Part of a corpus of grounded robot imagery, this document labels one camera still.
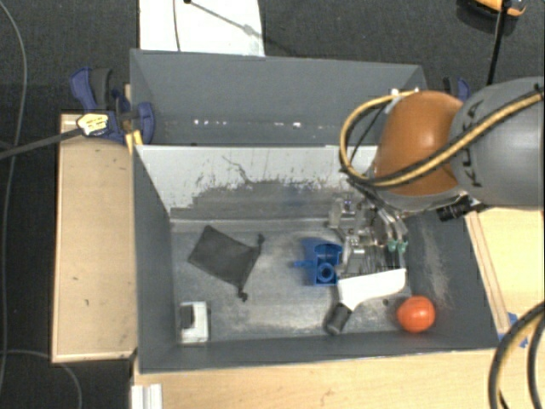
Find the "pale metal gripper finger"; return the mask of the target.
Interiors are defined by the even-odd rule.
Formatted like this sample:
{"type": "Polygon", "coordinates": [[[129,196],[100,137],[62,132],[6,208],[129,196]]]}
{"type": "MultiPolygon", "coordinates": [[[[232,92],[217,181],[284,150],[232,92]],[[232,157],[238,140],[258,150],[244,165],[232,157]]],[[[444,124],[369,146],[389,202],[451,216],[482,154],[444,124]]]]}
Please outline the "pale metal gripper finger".
{"type": "Polygon", "coordinates": [[[361,271],[364,249],[359,235],[348,235],[343,240],[342,271],[361,271]]]}
{"type": "Polygon", "coordinates": [[[365,248],[364,273],[377,274],[388,271],[388,253],[384,247],[372,245],[365,248]]]}

